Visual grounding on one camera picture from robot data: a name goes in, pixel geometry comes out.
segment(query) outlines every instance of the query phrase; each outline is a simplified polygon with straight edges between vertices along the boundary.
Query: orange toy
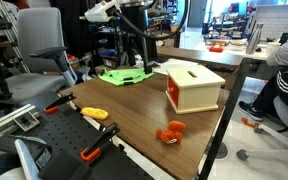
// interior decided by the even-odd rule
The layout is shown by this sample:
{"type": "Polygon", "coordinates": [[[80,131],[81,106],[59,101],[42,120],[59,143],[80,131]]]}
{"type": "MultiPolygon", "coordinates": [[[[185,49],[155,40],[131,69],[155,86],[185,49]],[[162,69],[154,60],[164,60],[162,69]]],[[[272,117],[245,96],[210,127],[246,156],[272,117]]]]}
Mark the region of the orange toy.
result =
{"type": "Polygon", "coordinates": [[[168,124],[168,129],[166,131],[158,129],[156,131],[156,136],[162,139],[162,141],[165,143],[180,144],[183,138],[182,131],[184,131],[185,129],[186,129],[186,125],[184,123],[179,122],[179,121],[171,121],[168,124]]]}
{"type": "Polygon", "coordinates": [[[102,109],[91,108],[91,107],[82,108],[81,113],[84,116],[89,116],[91,118],[98,119],[98,120],[105,120],[108,116],[108,113],[106,111],[102,109]]]}

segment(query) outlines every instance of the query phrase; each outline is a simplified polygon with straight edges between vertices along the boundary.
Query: floor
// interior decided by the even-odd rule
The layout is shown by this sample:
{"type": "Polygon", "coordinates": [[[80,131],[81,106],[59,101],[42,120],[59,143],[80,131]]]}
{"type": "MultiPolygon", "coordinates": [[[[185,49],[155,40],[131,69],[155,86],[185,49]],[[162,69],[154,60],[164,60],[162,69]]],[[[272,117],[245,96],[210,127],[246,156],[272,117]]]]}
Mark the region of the floor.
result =
{"type": "MultiPolygon", "coordinates": [[[[194,49],[197,40],[200,40],[200,29],[187,28],[182,34],[181,47],[194,49]]],[[[252,102],[256,94],[264,86],[265,81],[253,78],[247,78],[239,100],[252,102]]],[[[246,161],[237,158],[236,152],[240,149],[245,150],[274,150],[287,149],[287,146],[281,144],[278,140],[267,133],[258,134],[252,128],[245,126],[241,122],[241,118],[246,117],[244,113],[239,111],[237,107],[232,114],[231,121],[227,128],[223,142],[228,147],[228,155],[221,160],[216,160],[211,173],[210,180],[285,180],[288,179],[288,155],[269,156],[271,153],[258,153],[250,156],[246,161]]],[[[263,124],[271,126],[275,129],[282,127],[270,122],[268,119],[263,124]]],[[[119,143],[125,146],[125,151],[139,166],[146,170],[154,179],[171,180],[173,179],[166,172],[151,163],[145,157],[129,147],[126,143],[119,140],[119,143]]]]}

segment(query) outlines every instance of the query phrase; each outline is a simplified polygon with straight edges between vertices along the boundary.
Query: wooden box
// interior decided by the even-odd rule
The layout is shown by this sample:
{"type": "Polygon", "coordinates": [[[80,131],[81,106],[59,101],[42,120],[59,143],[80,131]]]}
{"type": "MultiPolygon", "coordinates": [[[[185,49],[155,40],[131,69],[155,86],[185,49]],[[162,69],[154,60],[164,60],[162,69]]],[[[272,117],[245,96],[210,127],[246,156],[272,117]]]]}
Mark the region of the wooden box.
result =
{"type": "Polygon", "coordinates": [[[166,95],[177,114],[217,109],[225,80],[202,65],[167,70],[166,95]]]}

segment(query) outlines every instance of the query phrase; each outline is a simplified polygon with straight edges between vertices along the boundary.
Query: wooden table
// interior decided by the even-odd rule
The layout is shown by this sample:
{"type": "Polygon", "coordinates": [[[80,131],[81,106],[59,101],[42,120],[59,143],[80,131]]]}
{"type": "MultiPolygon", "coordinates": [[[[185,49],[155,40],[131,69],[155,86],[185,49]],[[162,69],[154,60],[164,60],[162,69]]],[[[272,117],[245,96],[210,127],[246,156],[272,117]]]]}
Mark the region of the wooden table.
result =
{"type": "Polygon", "coordinates": [[[225,89],[227,90],[233,88],[237,78],[237,70],[243,60],[243,56],[240,55],[168,48],[163,46],[157,47],[157,52],[159,56],[181,59],[205,65],[217,75],[225,79],[225,89]]]}
{"type": "Polygon", "coordinates": [[[116,122],[119,137],[176,179],[192,179],[218,123],[228,93],[221,90],[218,110],[178,115],[168,101],[167,76],[155,74],[141,83],[114,86],[98,78],[62,91],[73,92],[78,107],[102,108],[109,113],[104,126],[116,122]],[[167,129],[171,120],[186,124],[180,145],[165,144],[156,138],[157,129],[167,129]]]}

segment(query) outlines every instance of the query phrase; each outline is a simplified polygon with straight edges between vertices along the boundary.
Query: person's leg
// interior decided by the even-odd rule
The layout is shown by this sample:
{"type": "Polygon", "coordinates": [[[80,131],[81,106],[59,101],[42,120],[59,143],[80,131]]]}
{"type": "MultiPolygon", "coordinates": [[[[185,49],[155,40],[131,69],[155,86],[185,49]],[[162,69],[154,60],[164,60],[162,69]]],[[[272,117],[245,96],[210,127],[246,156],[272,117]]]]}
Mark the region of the person's leg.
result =
{"type": "Polygon", "coordinates": [[[273,100],[279,95],[279,88],[276,83],[276,75],[274,75],[263,87],[260,94],[253,103],[240,101],[238,107],[245,112],[250,118],[261,121],[265,113],[274,114],[273,100]]]}
{"type": "Polygon", "coordinates": [[[278,96],[280,90],[276,83],[276,75],[274,75],[263,87],[261,93],[257,96],[252,107],[261,112],[269,112],[272,109],[273,100],[278,96]]]}

